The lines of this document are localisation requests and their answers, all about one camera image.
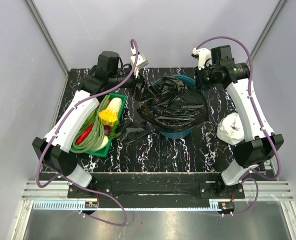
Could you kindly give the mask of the purple onion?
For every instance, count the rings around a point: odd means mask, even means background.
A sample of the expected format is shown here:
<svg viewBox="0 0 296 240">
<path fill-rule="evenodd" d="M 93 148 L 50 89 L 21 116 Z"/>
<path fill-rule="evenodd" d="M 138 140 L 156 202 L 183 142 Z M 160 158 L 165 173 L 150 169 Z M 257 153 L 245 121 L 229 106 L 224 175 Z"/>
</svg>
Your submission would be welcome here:
<svg viewBox="0 0 296 240">
<path fill-rule="evenodd" d="M 105 132 L 105 135 L 106 135 L 106 136 L 109 136 L 109 135 L 110 135 L 111 129 L 112 129 L 111 126 L 109 126 L 109 125 L 104 125 L 104 132 Z"/>
</svg>

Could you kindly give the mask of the red chili pepper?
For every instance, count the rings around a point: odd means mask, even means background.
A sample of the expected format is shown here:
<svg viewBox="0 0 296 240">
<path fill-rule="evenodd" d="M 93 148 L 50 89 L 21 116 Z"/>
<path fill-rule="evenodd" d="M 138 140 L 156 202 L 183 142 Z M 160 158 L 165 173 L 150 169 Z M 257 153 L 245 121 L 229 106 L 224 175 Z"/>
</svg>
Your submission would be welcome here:
<svg viewBox="0 0 296 240">
<path fill-rule="evenodd" d="M 78 138 L 77 140 L 77 145 L 80 145 L 87 137 L 88 135 L 91 133 L 92 129 L 93 129 L 94 124 L 92 123 Z"/>
</svg>

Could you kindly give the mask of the green vegetable basket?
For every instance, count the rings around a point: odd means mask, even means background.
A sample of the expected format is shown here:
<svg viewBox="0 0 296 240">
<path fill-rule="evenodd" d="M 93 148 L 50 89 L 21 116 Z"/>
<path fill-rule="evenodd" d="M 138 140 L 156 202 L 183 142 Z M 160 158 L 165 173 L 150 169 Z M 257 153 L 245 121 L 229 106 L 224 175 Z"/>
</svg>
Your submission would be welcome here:
<svg viewBox="0 0 296 240">
<path fill-rule="evenodd" d="M 122 113 L 123 113 L 123 110 L 125 107 L 127 97 L 125 95 L 120 95 L 120 94 L 115 94 L 115 93 L 111 93 L 109 95 L 110 95 L 110 98 L 109 98 L 108 104 L 111 101 L 111 99 L 113 99 L 113 98 L 121 98 L 122 99 L 122 105 L 121 105 L 121 109 L 118 114 L 118 120 L 112 126 L 110 135 L 108 136 L 109 142 L 108 142 L 107 146 L 104 149 L 101 149 L 99 151 L 95 151 L 96 149 L 94 151 L 87 151 L 87 152 L 85 152 L 85 154 L 90 154 L 90 155 L 94 155 L 97 157 L 106 157 L 108 154 L 108 151 L 110 149 L 110 145 L 111 145 L 112 140 L 117 138 L 120 135 L 119 133 L 116 133 L 116 128 L 118 127 L 118 125 L 120 123 L 120 119 L 121 119 L 121 116 L 122 116 Z"/>
</svg>

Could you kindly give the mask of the aluminium frame rail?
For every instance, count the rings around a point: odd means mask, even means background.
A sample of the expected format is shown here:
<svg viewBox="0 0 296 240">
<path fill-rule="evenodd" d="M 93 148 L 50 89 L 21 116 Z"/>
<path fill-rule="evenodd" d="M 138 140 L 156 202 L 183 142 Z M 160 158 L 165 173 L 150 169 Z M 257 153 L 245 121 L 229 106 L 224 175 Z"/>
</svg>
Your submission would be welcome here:
<svg viewBox="0 0 296 240">
<path fill-rule="evenodd" d="M 245 143 L 238 147 L 241 157 L 234 151 L 235 160 L 240 166 L 239 181 L 254 173 L 260 177 L 260 181 L 257 182 L 258 191 L 264 190 L 276 196 L 290 196 L 288 185 L 278 181 L 281 161 L 277 150 L 284 143 L 284 139 L 281 134 L 274 132 L 266 120 L 253 89 L 252 77 L 238 80 L 229 88 L 229 94 L 233 98 L 244 130 Z M 266 176 L 255 169 L 259 164 L 272 158 L 276 159 L 275 176 Z"/>
</svg>

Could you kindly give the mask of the black trash bag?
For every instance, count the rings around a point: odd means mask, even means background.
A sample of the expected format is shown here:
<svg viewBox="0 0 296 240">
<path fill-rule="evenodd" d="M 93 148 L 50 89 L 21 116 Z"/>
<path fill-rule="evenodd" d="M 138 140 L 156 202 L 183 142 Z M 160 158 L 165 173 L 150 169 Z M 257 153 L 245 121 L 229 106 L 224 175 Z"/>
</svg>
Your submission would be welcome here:
<svg viewBox="0 0 296 240">
<path fill-rule="evenodd" d="M 209 121 L 205 96 L 173 75 L 146 88 L 141 102 L 139 116 L 161 132 L 181 132 Z"/>
<path fill-rule="evenodd" d="M 127 121 L 121 127 L 117 128 L 120 136 L 117 139 L 125 144 L 131 144 L 148 134 L 147 122 Z"/>
</svg>

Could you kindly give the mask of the teal trash bin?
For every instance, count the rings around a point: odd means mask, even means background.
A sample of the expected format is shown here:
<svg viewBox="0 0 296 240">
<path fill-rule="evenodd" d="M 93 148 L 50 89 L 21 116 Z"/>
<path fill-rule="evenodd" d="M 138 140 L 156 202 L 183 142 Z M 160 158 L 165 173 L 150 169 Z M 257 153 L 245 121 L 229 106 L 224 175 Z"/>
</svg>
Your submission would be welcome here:
<svg viewBox="0 0 296 240">
<path fill-rule="evenodd" d="M 195 89 L 195 80 L 169 75 L 152 85 L 155 96 L 147 101 L 153 125 L 166 137 L 179 139 L 209 119 L 204 94 Z"/>
</svg>

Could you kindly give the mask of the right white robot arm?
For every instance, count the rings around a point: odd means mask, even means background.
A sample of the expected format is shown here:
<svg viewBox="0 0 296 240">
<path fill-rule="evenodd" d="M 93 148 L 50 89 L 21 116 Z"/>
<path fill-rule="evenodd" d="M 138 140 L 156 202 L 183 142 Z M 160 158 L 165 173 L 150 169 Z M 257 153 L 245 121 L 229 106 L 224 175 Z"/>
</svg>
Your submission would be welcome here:
<svg viewBox="0 0 296 240">
<path fill-rule="evenodd" d="M 196 88 L 206 91 L 221 84 L 230 95 L 244 130 L 244 142 L 233 149 L 233 162 L 217 178 L 211 190 L 221 198 L 235 192 L 242 179 L 261 163 L 271 159 L 284 143 L 267 123 L 250 81 L 246 63 L 235 63 L 229 45 L 194 48 L 191 54 L 198 59 L 194 68 Z"/>
</svg>

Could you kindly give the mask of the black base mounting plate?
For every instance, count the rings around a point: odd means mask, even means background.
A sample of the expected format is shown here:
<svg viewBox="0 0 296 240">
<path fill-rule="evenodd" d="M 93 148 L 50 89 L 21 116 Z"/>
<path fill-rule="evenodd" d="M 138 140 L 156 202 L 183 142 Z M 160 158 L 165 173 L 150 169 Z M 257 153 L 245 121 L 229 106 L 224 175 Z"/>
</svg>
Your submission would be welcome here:
<svg viewBox="0 0 296 240">
<path fill-rule="evenodd" d="M 198 199 L 244 199 L 241 184 L 224 186 L 218 173 L 155 173 L 126 172 L 91 174 L 87 189 L 105 193 L 114 198 L 121 196 L 179 195 Z"/>
</svg>

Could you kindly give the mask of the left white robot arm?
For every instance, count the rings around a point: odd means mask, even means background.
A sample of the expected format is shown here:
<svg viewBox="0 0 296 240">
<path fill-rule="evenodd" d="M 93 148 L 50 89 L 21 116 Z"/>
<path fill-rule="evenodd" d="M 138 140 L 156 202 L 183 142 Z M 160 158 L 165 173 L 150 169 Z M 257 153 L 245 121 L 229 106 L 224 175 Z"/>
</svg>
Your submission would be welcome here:
<svg viewBox="0 0 296 240">
<path fill-rule="evenodd" d="M 80 90 L 75 93 L 75 96 L 69 105 L 67 111 L 50 130 L 46 136 L 35 138 L 33 148 L 39 158 L 39 163 L 36 173 L 36 184 L 40 188 L 46 187 L 55 178 L 62 176 L 67 181 L 79 186 L 79 192 L 86 198 L 92 197 L 96 192 L 96 185 L 91 182 L 91 175 L 86 172 L 78 162 L 69 154 L 74 137 L 77 135 L 77 130 L 80 129 L 86 118 L 99 106 L 98 97 L 110 94 L 116 89 L 121 88 L 129 79 L 135 80 L 138 77 L 139 69 L 142 61 L 138 48 L 131 47 L 131 66 L 130 72 L 121 82 L 112 88 L 93 94 L 93 90 L 86 90 L 85 84 L 80 85 Z M 40 183 L 41 166 L 46 165 L 57 172 L 47 183 Z"/>
</svg>

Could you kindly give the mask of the yellow white napa cabbage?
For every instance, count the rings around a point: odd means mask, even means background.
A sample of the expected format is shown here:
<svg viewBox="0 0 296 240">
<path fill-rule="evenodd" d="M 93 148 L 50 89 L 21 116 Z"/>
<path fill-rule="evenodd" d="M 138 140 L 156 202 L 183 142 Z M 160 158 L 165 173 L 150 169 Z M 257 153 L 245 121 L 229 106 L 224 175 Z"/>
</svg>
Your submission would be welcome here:
<svg viewBox="0 0 296 240">
<path fill-rule="evenodd" d="M 99 112 L 99 118 L 101 119 L 103 125 L 113 126 L 118 120 L 118 114 L 121 109 L 122 99 L 115 97 L 111 99 L 107 107 Z"/>
</svg>

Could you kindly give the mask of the white round vegetable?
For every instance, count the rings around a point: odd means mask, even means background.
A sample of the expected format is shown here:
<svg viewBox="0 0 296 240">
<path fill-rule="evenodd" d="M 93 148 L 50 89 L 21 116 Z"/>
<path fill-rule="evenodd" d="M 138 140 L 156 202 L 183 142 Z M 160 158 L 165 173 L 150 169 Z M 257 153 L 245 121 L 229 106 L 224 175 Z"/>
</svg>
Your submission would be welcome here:
<svg viewBox="0 0 296 240">
<path fill-rule="evenodd" d="M 104 149 L 107 146 L 108 142 L 109 142 L 108 136 L 104 135 L 102 143 L 96 148 L 95 151 L 97 152 L 97 151 L 100 151 L 101 149 Z"/>
</svg>

